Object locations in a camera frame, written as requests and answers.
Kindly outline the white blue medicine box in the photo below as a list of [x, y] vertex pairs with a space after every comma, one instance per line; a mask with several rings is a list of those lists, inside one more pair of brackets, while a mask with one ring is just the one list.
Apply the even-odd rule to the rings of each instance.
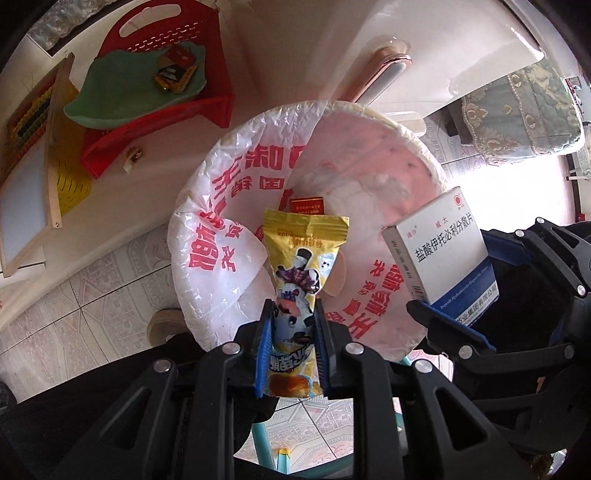
[[455, 187], [382, 232], [416, 300], [470, 326], [499, 298], [480, 228]]

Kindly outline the yellow cartoon snack wrapper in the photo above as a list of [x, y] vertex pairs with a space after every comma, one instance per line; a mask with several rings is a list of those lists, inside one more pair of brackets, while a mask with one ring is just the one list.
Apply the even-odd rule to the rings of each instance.
[[315, 304], [348, 235], [347, 217], [266, 210], [263, 239], [276, 290], [267, 395], [307, 398], [320, 391]]

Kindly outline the white red-printed trash bag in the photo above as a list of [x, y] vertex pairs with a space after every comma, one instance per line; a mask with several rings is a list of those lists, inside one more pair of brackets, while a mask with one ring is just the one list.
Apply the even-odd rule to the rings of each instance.
[[335, 271], [342, 288], [325, 313], [353, 340], [398, 361], [424, 339], [384, 228], [439, 196], [446, 175], [405, 126], [342, 101], [267, 110], [222, 137], [180, 192], [168, 226], [175, 292], [204, 350], [259, 319], [273, 295], [263, 216], [319, 197], [349, 219]]

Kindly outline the blue-green quilted sofa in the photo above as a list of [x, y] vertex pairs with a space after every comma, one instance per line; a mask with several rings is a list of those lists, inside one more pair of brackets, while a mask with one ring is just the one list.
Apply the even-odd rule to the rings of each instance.
[[493, 162], [567, 155], [585, 143], [578, 107], [546, 58], [467, 94], [461, 111], [473, 146]]

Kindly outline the small red box in bag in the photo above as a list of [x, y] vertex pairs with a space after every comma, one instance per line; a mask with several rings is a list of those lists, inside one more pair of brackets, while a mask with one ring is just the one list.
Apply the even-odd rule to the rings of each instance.
[[322, 197], [294, 198], [290, 200], [290, 213], [324, 215], [325, 201]]

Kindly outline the wooden abacus whiteboard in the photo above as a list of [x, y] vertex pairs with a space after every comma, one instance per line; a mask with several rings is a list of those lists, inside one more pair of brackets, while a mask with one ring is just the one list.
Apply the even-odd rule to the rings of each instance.
[[1, 272], [13, 276], [63, 227], [92, 180], [80, 165], [85, 129], [64, 113], [78, 96], [69, 54], [47, 73], [5, 123], [1, 156]]

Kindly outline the green plastic tray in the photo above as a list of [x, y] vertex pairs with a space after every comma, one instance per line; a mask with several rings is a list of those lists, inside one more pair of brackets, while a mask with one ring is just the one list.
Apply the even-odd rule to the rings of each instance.
[[197, 97], [206, 86], [206, 49], [181, 42], [161, 50], [115, 50], [94, 60], [64, 114], [90, 129], [112, 130]]

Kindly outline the red plastic basket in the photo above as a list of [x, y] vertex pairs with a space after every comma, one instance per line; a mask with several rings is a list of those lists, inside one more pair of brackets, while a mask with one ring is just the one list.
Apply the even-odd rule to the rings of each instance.
[[235, 95], [219, 12], [199, 1], [147, 1], [108, 31], [66, 116], [85, 129], [81, 165], [100, 177], [125, 148], [204, 116], [226, 128]]

